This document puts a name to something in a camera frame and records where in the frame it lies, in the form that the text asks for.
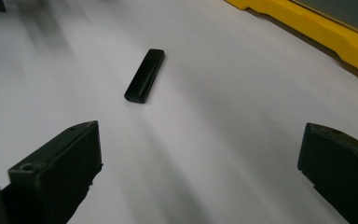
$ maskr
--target black usb stick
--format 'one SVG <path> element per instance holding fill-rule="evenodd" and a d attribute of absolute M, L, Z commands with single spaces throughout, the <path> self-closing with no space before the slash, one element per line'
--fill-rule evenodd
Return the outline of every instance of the black usb stick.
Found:
<path fill-rule="evenodd" d="M 165 53 L 162 49 L 150 49 L 139 66 L 124 98 L 130 102 L 144 104 Z"/>

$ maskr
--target yellow plastic container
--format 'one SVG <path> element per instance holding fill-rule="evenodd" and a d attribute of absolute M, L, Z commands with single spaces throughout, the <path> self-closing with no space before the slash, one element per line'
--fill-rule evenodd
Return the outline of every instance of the yellow plastic container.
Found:
<path fill-rule="evenodd" d="M 358 32 L 289 0 L 226 0 L 234 7 L 247 7 L 281 21 L 335 51 L 358 68 Z"/>

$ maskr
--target yellow bin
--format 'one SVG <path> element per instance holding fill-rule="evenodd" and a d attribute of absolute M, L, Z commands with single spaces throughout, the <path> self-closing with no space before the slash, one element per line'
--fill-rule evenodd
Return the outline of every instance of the yellow bin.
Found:
<path fill-rule="evenodd" d="M 289 0 L 226 0 L 234 7 L 247 7 L 281 21 L 335 51 L 358 68 L 358 32 Z"/>

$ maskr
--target white table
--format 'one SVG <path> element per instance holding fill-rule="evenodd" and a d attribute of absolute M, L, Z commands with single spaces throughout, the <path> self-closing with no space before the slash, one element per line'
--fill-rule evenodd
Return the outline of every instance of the white table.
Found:
<path fill-rule="evenodd" d="M 6 4 L 1 189 L 96 119 L 104 167 L 70 223 L 346 223 L 296 168 L 307 122 L 358 138 L 358 77 L 328 49 L 222 0 Z M 167 56 L 148 101 L 127 102 L 152 48 Z"/>

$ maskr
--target yellow edge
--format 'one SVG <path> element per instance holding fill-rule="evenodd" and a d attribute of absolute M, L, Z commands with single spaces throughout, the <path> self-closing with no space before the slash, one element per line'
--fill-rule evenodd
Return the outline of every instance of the yellow edge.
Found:
<path fill-rule="evenodd" d="M 268 14 L 334 50 L 358 68 L 358 33 L 289 0 L 227 0 L 239 9 Z"/>

